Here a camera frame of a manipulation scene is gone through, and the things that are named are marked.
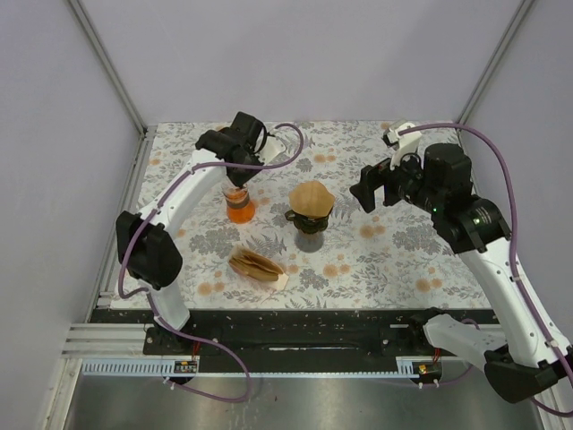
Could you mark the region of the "orange liquid glass carafe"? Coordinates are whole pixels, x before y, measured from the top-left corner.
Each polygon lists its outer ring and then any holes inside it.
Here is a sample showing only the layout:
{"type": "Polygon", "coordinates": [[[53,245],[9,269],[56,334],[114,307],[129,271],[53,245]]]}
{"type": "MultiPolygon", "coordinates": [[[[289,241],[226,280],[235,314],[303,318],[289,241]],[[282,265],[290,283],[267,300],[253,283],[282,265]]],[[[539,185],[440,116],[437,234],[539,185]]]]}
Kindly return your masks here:
{"type": "Polygon", "coordinates": [[[227,217],[235,224],[245,224],[251,221],[256,208],[247,188],[226,187],[223,195],[227,204],[227,217]]]}

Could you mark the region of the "brown paper coffee filter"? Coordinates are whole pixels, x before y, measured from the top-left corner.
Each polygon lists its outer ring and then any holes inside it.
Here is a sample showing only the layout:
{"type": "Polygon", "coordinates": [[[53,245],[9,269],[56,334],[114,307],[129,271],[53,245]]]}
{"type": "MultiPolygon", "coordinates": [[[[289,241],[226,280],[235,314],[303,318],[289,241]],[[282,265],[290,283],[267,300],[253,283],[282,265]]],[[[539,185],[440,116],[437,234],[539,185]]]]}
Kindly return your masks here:
{"type": "Polygon", "coordinates": [[[335,196],[319,181],[301,183],[288,197],[290,208],[310,219],[328,216],[335,202],[335,196]]]}

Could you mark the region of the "green glass dripper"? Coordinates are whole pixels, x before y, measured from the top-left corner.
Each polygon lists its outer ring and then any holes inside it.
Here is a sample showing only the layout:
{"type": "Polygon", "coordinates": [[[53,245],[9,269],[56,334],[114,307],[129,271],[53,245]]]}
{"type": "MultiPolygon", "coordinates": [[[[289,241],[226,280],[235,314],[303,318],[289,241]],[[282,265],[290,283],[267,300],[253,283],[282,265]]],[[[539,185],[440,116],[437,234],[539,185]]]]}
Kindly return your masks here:
{"type": "Polygon", "coordinates": [[[285,213],[285,218],[288,222],[293,223],[295,228],[301,233],[314,235],[321,233],[328,228],[329,215],[330,213],[324,217],[311,218],[293,210],[289,210],[285,213]]]}

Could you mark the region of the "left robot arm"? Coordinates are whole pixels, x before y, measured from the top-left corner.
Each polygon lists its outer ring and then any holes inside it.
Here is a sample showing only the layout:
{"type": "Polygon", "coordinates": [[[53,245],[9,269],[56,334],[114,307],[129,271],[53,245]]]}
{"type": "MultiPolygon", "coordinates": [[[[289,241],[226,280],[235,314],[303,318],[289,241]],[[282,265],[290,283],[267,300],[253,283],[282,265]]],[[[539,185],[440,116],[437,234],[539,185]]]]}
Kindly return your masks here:
{"type": "Polygon", "coordinates": [[[166,328],[163,343],[183,354],[192,348],[194,333],[186,327],[191,315],[177,284],[183,257],[175,236],[195,206],[227,176],[245,185],[263,165],[257,144],[266,141],[262,121],[244,112],[221,130],[208,130],[194,145],[182,170],[136,213],[123,211],[115,222],[120,262],[117,292],[122,299],[148,296],[155,321],[166,328]]]}

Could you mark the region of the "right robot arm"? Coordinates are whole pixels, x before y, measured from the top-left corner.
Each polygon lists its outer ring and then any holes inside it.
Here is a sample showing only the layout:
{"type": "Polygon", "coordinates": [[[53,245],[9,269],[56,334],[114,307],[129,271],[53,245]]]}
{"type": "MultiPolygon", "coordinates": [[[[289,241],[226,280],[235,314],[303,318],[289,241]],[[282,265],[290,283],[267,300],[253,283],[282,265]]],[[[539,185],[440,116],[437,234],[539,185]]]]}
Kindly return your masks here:
{"type": "Polygon", "coordinates": [[[509,403],[551,388],[566,375],[559,359],[572,359],[572,345],[541,312],[557,343],[552,346],[527,308],[520,292],[535,294],[525,276],[511,272],[509,226],[493,202],[474,194],[470,158],[456,145],[437,143],[422,157],[407,153],[398,166],[390,163],[362,168],[351,194],[367,213],[375,208],[378,188],[385,206],[407,202],[428,212],[438,236],[478,281],[503,330],[488,335],[433,308],[414,318],[408,346],[420,355],[439,348],[464,359],[509,403]]]}

